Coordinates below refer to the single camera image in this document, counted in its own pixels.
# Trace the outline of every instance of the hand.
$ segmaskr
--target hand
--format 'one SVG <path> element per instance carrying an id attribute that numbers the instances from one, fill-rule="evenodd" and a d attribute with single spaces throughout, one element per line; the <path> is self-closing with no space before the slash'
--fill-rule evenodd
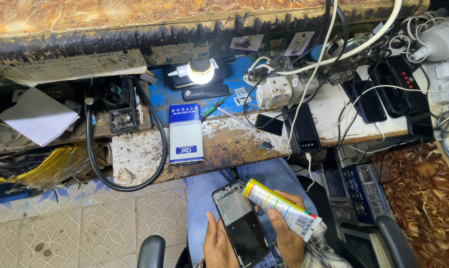
<path id="1" fill-rule="evenodd" d="M 203 243 L 204 260 L 207 268 L 238 268 L 239 263 L 226 234 L 225 227 L 215 220 L 213 213 L 207 212 L 208 228 Z"/>
<path id="2" fill-rule="evenodd" d="M 305 209 L 304 200 L 301 196 L 281 192 L 279 190 L 274 191 L 300 208 Z M 289 268 L 300 268 L 305 260 L 304 240 L 302 237 L 291 231 L 291 229 L 287 228 L 286 222 L 284 222 L 284 219 L 277 210 L 270 208 L 267 211 L 267 214 L 277 233 L 277 247 L 279 248 L 279 252 L 281 252 L 281 257 L 283 258 L 284 263 Z"/>

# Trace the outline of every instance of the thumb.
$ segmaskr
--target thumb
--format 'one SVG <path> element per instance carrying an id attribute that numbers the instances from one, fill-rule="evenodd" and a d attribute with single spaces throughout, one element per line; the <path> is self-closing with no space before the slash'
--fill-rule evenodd
<path id="1" fill-rule="evenodd" d="M 208 227 L 206 228 L 206 236 L 204 238 L 203 248 L 212 248 L 216 245 L 216 235 L 218 228 L 216 226 L 216 219 L 213 213 L 206 212 L 206 217 L 208 218 Z"/>
<path id="2" fill-rule="evenodd" d="M 271 224 L 273 225 L 277 237 L 285 238 L 289 234 L 289 228 L 287 228 L 286 222 L 284 221 L 281 214 L 273 209 L 270 208 L 267 210 L 267 214 L 269 215 L 269 219 L 271 220 Z"/>

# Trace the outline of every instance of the mobile phone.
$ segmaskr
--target mobile phone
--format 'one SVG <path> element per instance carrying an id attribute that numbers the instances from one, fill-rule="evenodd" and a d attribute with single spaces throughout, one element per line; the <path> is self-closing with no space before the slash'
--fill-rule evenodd
<path id="1" fill-rule="evenodd" d="M 267 122 L 269 122 L 271 119 L 273 119 L 273 118 L 269 117 L 267 115 L 258 113 L 257 117 L 256 117 L 255 126 L 257 126 L 257 127 L 263 126 L 263 125 L 267 124 Z M 283 125 L 284 125 L 284 121 L 276 118 L 276 119 L 272 120 L 267 126 L 265 126 L 264 128 L 260 128 L 259 130 L 266 131 L 271 134 L 281 136 L 283 134 Z"/>
<path id="2" fill-rule="evenodd" d="M 242 181 L 235 180 L 213 192 L 212 197 L 240 267 L 251 268 L 269 254 L 269 244 L 256 212 L 243 194 L 244 187 Z"/>
<path id="3" fill-rule="evenodd" d="M 362 95 L 365 90 L 372 87 L 373 83 L 370 80 L 355 81 L 353 83 L 353 90 L 356 97 Z M 359 114 L 367 124 L 383 122 L 386 120 L 385 110 L 383 109 L 382 102 L 380 101 L 380 98 L 375 90 L 370 90 L 369 92 L 363 94 L 360 97 L 360 101 L 355 105 L 356 108 L 360 110 Z"/>

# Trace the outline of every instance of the phone case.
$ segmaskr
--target phone case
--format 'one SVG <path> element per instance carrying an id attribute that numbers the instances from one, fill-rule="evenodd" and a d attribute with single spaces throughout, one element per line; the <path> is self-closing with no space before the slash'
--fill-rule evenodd
<path id="1" fill-rule="evenodd" d="M 237 190 L 239 190 L 239 189 L 243 189 L 244 187 L 245 187 L 245 184 L 244 184 L 242 181 L 240 181 L 240 180 L 235 180 L 235 181 L 233 181 L 233 182 L 227 184 L 226 186 L 223 186 L 223 187 L 219 188 L 218 190 L 214 191 L 214 192 L 212 193 L 212 198 L 213 198 L 213 200 L 215 201 L 215 195 L 218 194 L 218 193 L 224 192 L 225 195 L 224 195 L 222 198 L 219 199 L 219 200 L 221 200 L 221 199 L 223 199 L 224 197 L 228 196 L 229 194 L 231 194 L 231 193 L 233 193 L 233 192 L 235 192 L 235 191 L 237 191 Z M 257 256 L 257 258 L 254 258 L 254 260 L 253 260 L 252 262 L 246 264 L 246 266 L 245 266 L 245 264 L 243 264 L 242 261 L 240 261 L 240 259 L 238 258 L 238 262 L 239 262 L 239 265 L 240 265 L 241 268 L 250 268 L 250 267 L 253 267 L 253 266 L 257 265 L 258 262 L 260 262 L 261 260 L 263 260 L 263 259 L 270 253 L 270 250 L 269 250 L 269 243 L 268 243 L 268 241 L 267 241 L 267 239 L 266 239 L 266 236 L 264 236 L 263 227 L 261 226 L 261 223 L 259 222 L 259 218 L 258 218 L 258 216 L 257 216 L 257 214 L 256 214 L 256 211 L 253 209 L 253 205 L 251 204 L 251 202 L 250 202 L 249 200 L 247 200 L 247 202 L 249 202 L 249 204 L 251 205 L 251 210 L 252 210 L 252 212 L 253 212 L 253 214 L 254 214 L 254 217 L 255 217 L 255 219 L 256 219 L 256 222 L 257 222 L 257 224 L 258 224 L 258 226 L 259 226 L 259 230 L 260 230 L 261 233 L 263 234 L 264 241 L 265 241 L 266 246 L 267 246 L 267 251 L 266 251 L 265 253 L 263 253 L 261 256 Z M 222 212 L 220 211 L 220 208 L 219 208 L 218 205 L 216 204 L 216 201 L 215 201 L 215 206 L 216 206 L 216 210 L 218 210 L 218 214 L 219 214 L 220 218 L 222 219 L 222 218 L 223 218 Z M 232 238 L 231 238 L 231 236 L 230 236 L 230 233 L 229 233 L 229 231 L 228 231 L 228 228 L 227 228 L 227 226 L 226 226 L 224 223 L 223 223 L 223 226 L 224 226 L 224 229 L 226 230 L 226 234 L 228 235 L 228 238 L 229 238 L 229 240 L 230 240 L 230 242 L 231 242 L 231 246 L 233 247 L 234 254 L 235 254 L 236 257 L 237 257 L 237 256 L 238 256 L 238 253 L 236 252 L 236 248 L 235 248 L 235 246 L 234 246 L 234 243 L 233 243 L 233 240 L 232 240 Z"/>

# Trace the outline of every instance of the jeans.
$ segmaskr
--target jeans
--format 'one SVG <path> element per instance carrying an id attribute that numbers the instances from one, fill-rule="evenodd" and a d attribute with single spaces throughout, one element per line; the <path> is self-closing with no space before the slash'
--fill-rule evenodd
<path id="1" fill-rule="evenodd" d="M 307 196 L 299 180 L 294 175 L 289 165 L 283 158 L 275 158 L 268 161 L 238 167 L 238 175 L 245 183 L 250 179 L 255 179 L 269 189 L 277 189 L 294 195 L 300 195 L 304 199 L 305 209 L 315 215 L 316 206 Z M 206 212 L 211 211 L 218 219 L 218 211 L 211 197 L 212 192 L 234 181 L 231 170 L 225 169 L 203 175 L 185 178 L 186 190 L 188 193 L 188 248 L 195 265 L 203 255 L 203 243 L 206 235 L 208 220 Z M 259 221 L 263 227 L 264 235 L 269 243 L 276 241 L 277 234 L 271 225 L 269 216 L 262 209 L 258 212 Z M 270 268 L 282 259 L 271 248 L 271 254 L 259 262 L 255 267 Z"/>

